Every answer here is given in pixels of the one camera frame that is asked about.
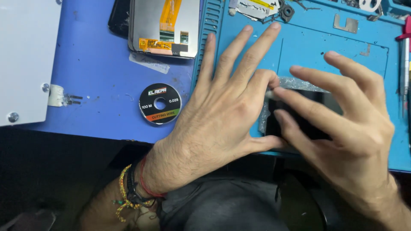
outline finger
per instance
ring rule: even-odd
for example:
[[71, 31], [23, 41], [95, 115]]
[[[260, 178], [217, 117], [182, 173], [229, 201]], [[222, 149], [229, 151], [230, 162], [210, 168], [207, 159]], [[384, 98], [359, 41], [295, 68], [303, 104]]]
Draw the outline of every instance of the finger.
[[351, 78], [300, 66], [292, 66], [290, 73], [331, 92], [345, 113], [368, 119], [369, 114], [364, 111], [371, 110], [372, 106]]
[[246, 45], [252, 32], [253, 27], [246, 25], [228, 48], [221, 54], [215, 70], [213, 84], [223, 85], [228, 81], [231, 71], [233, 70], [234, 62]]
[[214, 69], [214, 54], [215, 54], [215, 35], [208, 34], [207, 42], [205, 43], [203, 61], [201, 63], [200, 74], [197, 80], [197, 88], [208, 89], [211, 83], [211, 77]]
[[327, 52], [324, 59], [328, 64], [340, 69], [342, 75], [352, 78], [368, 100], [380, 112], [387, 113], [384, 80], [379, 74], [334, 51]]
[[353, 123], [348, 119], [320, 103], [305, 98], [296, 91], [277, 87], [274, 88], [273, 92], [300, 116], [330, 135], [333, 139], [351, 140], [352, 134], [350, 132], [354, 131], [355, 128], [353, 128]]
[[278, 22], [271, 24], [258, 40], [246, 51], [238, 68], [230, 79], [230, 81], [235, 83], [235, 88], [238, 88], [241, 91], [245, 89], [250, 76], [270, 49], [271, 44], [277, 38], [280, 30], [281, 25]]
[[281, 127], [282, 137], [295, 147], [306, 159], [314, 161], [316, 146], [300, 129], [294, 118], [285, 110], [274, 111], [274, 116]]
[[277, 136], [250, 137], [246, 146], [247, 154], [265, 152], [273, 148], [283, 148], [286, 142]]
[[267, 86], [270, 89], [273, 89], [279, 85], [280, 80], [275, 71], [258, 69], [254, 72], [254, 75], [248, 82], [247, 88], [244, 90], [243, 94], [247, 95], [247, 98], [253, 103], [257, 103], [259, 101], [262, 102], [264, 100]]

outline hand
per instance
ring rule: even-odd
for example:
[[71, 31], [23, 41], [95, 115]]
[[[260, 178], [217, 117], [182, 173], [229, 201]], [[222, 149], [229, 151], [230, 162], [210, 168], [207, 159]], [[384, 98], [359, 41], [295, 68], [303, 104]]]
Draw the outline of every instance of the hand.
[[282, 136], [314, 165], [339, 193], [365, 215], [373, 217], [380, 204], [397, 193], [388, 172], [388, 152], [394, 126], [387, 113], [383, 78], [353, 60], [330, 51], [326, 62], [343, 76], [293, 66], [290, 73], [332, 93], [344, 114], [292, 90], [275, 88], [282, 101], [332, 141], [310, 140], [284, 110], [276, 110]]
[[171, 134], [158, 141], [147, 155], [143, 179], [154, 193], [184, 186], [252, 152], [282, 146], [282, 139], [276, 136], [253, 138], [249, 134], [263, 107], [267, 86], [279, 85], [275, 72], [256, 70], [280, 31], [279, 23], [271, 24], [248, 49], [230, 78], [252, 31], [252, 26], [245, 26], [228, 46], [213, 79], [216, 40], [214, 34], [208, 35], [190, 101]]

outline spool center hole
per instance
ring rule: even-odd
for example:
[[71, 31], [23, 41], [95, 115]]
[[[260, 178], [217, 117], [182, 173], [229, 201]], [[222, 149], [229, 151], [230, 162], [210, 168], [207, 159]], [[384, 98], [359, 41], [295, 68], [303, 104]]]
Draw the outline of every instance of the spool center hole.
[[155, 108], [163, 110], [166, 107], [166, 100], [164, 98], [158, 97], [154, 100]]

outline right hand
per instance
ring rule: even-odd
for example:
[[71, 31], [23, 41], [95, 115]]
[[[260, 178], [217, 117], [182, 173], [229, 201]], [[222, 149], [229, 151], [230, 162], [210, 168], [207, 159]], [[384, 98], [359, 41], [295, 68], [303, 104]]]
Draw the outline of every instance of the right hand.
[[284, 110], [275, 116], [282, 136], [316, 167], [355, 208], [375, 217], [383, 200], [397, 194], [388, 172], [388, 153], [394, 125], [387, 113], [383, 78], [366, 67], [330, 51], [326, 62], [336, 75], [293, 66], [290, 73], [332, 93], [343, 115], [299, 93], [277, 87], [274, 94], [312, 125], [329, 134], [329, 140], [310, 140]]

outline metal screw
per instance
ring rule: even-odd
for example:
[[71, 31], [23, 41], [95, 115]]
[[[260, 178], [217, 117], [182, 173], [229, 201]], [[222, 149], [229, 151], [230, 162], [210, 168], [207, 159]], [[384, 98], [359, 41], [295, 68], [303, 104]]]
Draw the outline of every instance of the metal screw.
[[42, 90], [43, 90], [44, 92], [48, 92], [48, 91], [50, 90], [50, 85], [47, 84], [47, 83], [43, 84], [43, 85], [42, 85]]
[[9, 114], [8, 119], [11, 123], [14, 123], [18, 120], [18, 114], [15, 112], [12, 112]]

